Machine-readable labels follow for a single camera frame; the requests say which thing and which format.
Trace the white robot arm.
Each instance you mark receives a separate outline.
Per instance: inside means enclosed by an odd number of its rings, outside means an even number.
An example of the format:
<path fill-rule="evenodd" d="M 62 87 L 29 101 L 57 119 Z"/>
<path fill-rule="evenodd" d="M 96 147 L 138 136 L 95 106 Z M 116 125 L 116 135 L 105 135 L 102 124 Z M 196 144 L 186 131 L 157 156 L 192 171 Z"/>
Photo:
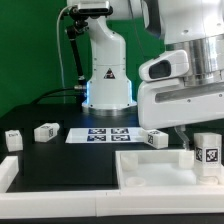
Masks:
<path fill-rule="evenodd" d="M 224 0 L 67 0 L 75 32 L 86 31 L 93 72 L 82 108 L 118 115 L 136 108 L 145 130 L 224 118 Z M 139 68 L 136 100 L 126 43 L 107 20 L 142 17 L 165 52 Z"/>

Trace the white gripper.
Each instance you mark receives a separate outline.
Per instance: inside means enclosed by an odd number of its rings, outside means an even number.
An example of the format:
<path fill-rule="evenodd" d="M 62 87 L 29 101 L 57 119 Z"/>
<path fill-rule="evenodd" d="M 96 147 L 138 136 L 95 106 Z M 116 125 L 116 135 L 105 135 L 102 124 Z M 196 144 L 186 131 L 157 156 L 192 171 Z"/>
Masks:
<path fill-rule="evenodd" d="M 178 78 L 142 82 L 137 100 L 139 125 L 145 130 L 175 126 L 186 150 L 184 125 L 224 118 L 224 82 L 198 87 L 185 87 Z"/>

